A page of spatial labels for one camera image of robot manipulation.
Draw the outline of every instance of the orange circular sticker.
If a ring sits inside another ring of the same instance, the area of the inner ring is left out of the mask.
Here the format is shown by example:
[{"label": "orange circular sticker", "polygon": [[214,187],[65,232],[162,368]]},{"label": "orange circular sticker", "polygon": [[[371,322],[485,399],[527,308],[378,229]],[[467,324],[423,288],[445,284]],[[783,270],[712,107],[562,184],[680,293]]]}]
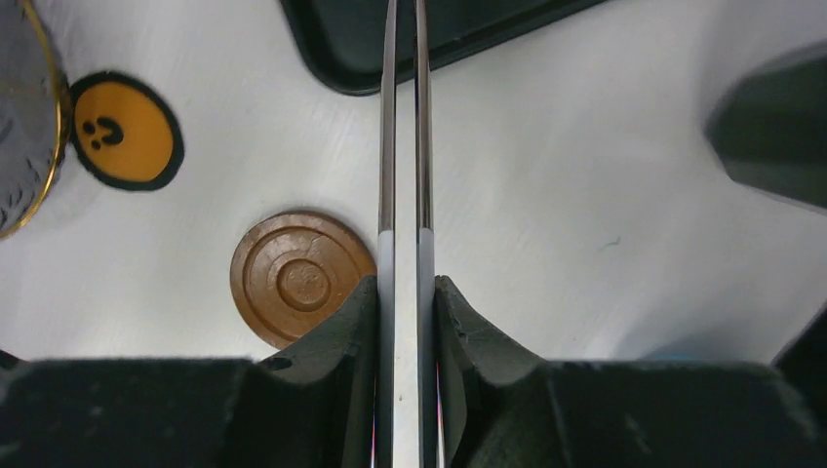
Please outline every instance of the orange circular sticker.
[{"label": "orange circular sticker", "polygon": [[183,138],[170,107],[137,79],[113,71],[71,87],[72,143],[84,167],[124,190],[157,190],[176,176]]}]

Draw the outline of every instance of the brown wooden disc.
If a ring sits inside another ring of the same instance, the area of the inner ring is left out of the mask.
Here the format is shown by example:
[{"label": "brown wooden disc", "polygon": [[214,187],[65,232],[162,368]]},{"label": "brown wooden disc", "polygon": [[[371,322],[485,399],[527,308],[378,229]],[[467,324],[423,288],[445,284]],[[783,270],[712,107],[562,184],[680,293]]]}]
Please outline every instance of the brown wooden disc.
[{"label": "brown wooden disc", "polygon": [[262,221],[244,236],[230,265],[230,288],[247,325],[284,348],[374,274],[371,252],[350,229],[329,216],[294,212]]}]

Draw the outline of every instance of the black plastic tray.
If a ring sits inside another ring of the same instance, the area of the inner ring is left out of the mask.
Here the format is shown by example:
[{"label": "black plastic tray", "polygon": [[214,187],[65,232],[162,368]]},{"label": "black plastic tray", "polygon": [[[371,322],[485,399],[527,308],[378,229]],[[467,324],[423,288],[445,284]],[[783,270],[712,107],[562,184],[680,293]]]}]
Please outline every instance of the black plastic tray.
[{"label": "black plastic tray", "polygon": [[[430,0],[431,68],[466,58],[607,0]],[[379,90],[387,0],[281,0],[310,71],[336,91]],[[413,1],[401,0],[400,81],[414,77]]]}]

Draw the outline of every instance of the metal rod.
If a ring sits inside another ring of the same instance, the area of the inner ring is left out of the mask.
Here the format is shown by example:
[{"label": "metal rod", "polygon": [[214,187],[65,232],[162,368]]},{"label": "metal rod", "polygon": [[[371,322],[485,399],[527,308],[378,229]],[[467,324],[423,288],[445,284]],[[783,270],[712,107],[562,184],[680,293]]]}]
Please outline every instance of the metal rod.
[{"label": "metal rod", "polygon": [[376,364],[374,466],[393,464],[396,332],[396,27],[397,0],[388,1],[381,81],[379,145],[379,355]]},{"label": "metal rod", "polygon": [[434,353],[434,231],[431,165],[431,71],[425,0],[414,0],[416,40],[416,356],[419,402],[419,466],[437,466],[437,365]]}]

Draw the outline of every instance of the white table surface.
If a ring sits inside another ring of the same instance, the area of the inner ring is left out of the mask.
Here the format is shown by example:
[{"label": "white table surface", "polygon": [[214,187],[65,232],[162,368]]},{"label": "white table surface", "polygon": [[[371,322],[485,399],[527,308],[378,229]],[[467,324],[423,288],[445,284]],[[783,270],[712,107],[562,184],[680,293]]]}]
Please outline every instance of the white table surface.
[{"label": "white table surface", "polygon": [[[236,311],[232,253],[296,207],[375,247],[378,97],[319,84],[275,0],[38,5],[70,80],[140,77],[186,155],[144,194],[65,163],[0,243],[0,347],[271,354]],[[825,23],[821,0],[614,0],[436,71],[437,273],[547,358],[770,361],[827,296],[827,216],[730,181],[701,128],[734,80]],[[410,159],[411,84],[399,99]]]}]

